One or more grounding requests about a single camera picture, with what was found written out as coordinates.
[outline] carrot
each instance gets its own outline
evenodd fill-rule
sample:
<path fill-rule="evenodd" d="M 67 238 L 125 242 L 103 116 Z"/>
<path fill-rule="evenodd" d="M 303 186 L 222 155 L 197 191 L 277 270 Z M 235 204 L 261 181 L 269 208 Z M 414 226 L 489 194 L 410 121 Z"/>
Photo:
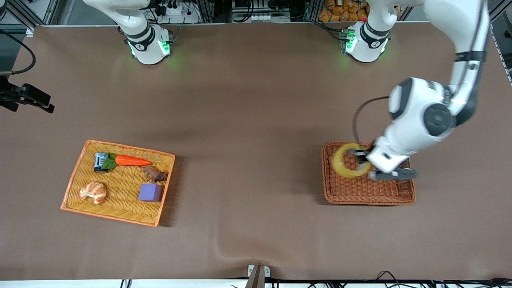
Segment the carrot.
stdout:
<path fill-rule="evenodd" d="M 148 160 L 144 160 L 137 157 L 131 157 L 127 155 L 117 155 L 116 164 L 122 166 L 145 166 L 151 164 Z"/>
<path fill-rule="evenodd" d="M 148 160 L 144 160 L 137 157 L 127 156 L 127 155 L 114 155 L 109 154 L 109 158 L 105 159 L 103 164 L 101 165 L 102 169 L 111 170 L 117 165 L 121 166 L 145 166 L 149 165 L 151 162 Z"/>

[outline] purple block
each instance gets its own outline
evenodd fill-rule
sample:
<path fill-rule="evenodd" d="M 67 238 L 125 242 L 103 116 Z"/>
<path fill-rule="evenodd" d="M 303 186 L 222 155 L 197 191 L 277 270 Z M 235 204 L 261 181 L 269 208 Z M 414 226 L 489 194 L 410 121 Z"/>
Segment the purple block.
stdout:
<path fill-rule="evenodd" d="M 142 184 L 140 186 L 139 200 L 146 202 L 160 202 L 162 199 L 162 186 L 157 184 Z"/>

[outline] brown wicker basket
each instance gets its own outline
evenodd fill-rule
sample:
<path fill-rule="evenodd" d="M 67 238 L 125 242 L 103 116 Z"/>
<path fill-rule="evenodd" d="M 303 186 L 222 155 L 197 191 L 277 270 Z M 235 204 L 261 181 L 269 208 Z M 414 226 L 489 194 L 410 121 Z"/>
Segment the brown wicker basket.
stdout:
<path fill-rule="evenodd" d="M 161 202 L 144 202 L 138 199 L 141 184 L 147 183 L 144 173 L 138 166 L 117 166 L 108 173 L 95 173 L 93 166 L 97 152 L 143 158 L 151 161 L 151 165 L 158 171 L 168 172 L 165 181 L 157 182 L 159 185 L 164 185 Z M 173 154 L 160 151 L 87 140 L 69 179 L 60 208 L 65 211 L 156 227 L 162 214 L 175 158 Z M 105 184 L 107 194 L 101 204 L 94 205 L 91 198 L 86 200 L 79 198 L 80 189 L 91 181 Z"/>
<path fill-rule="evenodd" d="M 368 174 L 346 179 L 337 174 L 332 168 L 332 157 L 341 146 L 347 143 L 328 142 L 322 147 L 324 195 L 327 201 L 334 204 L 410 205 L 416 200 L 412 180 L 373 181 Z M 371 147 L 371 143 L 361 145 L 366 149 Z M 343 162 L 347 168 L 357 169 L 357 162 L 353 156 L 344 155 Z"/>

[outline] table surface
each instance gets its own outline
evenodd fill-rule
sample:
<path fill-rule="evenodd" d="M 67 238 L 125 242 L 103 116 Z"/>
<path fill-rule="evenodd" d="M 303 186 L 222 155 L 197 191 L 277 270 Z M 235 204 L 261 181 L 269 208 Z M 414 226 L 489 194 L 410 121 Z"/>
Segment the table surface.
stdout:
<path fill-rule="evenodd" d="M 144 66 L 115 28 L 38 27 L 35 67 L 11 80 L 56 108 L 0 109 L 0 279 L 227 278 L 252 263 L 275 278 L 510 277 L 512 89 L 492 42 L 475 117 L 412 157 L 413 205 L 324 199 L 321 146 L 353 140 L 359 104 L 408 76 L 450 78 L 454 48 L 430 24 L 392 36 L 362 64 L 311 24 L 184 27 Z M 369 105 L 361 139 L 389 123 L 385 101 Z M 59 209 L 87 139 L 178 156 L 162 227 Z"/>

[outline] yellow tape roll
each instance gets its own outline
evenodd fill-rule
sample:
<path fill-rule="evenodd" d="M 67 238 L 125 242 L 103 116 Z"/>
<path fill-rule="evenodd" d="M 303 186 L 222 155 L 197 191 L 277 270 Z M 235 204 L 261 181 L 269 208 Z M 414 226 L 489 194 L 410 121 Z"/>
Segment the yellow tape roll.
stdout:
<path fill-rule="evenodd" d="M 355 178 L 359 176 L 363 176 L 370 170 L 370 163 L 365 162 L 363 164 L 359 165 L 358 170 L 350 170 L 343 164 L 343 154 L 345 154 L 349 149 L 357 149 L 357 150 L 364 150 L 359 144 L 357 143 L 348 143 L 343 145 L 336 153 L 334 153 L 334 156 L 332 158 L 332 165 L 334 166 L 334 170 L 343 178 Z"/>

